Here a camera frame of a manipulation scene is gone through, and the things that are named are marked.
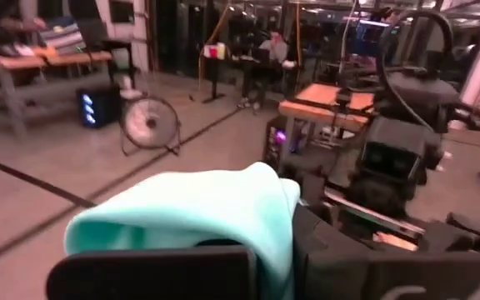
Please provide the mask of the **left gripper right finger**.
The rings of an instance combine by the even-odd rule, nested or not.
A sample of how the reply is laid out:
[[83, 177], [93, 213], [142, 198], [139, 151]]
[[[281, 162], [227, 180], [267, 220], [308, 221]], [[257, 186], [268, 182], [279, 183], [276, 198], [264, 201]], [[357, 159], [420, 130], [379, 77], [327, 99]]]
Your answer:
[[476, 239], [441, 222], [427, 225], [417, 250], [358, 241], [338, 231], [318, 210], [299, 205], [293, 215], [298, 299], [480, 299]]

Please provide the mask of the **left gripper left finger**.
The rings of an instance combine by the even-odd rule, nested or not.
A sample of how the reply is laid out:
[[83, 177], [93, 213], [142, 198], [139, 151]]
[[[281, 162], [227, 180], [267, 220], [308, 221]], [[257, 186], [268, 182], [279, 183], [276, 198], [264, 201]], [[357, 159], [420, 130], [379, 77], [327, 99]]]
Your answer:
[[258, 260], [240, 245], [84, 252], [47, 276], [49, 300], [257, 300]]

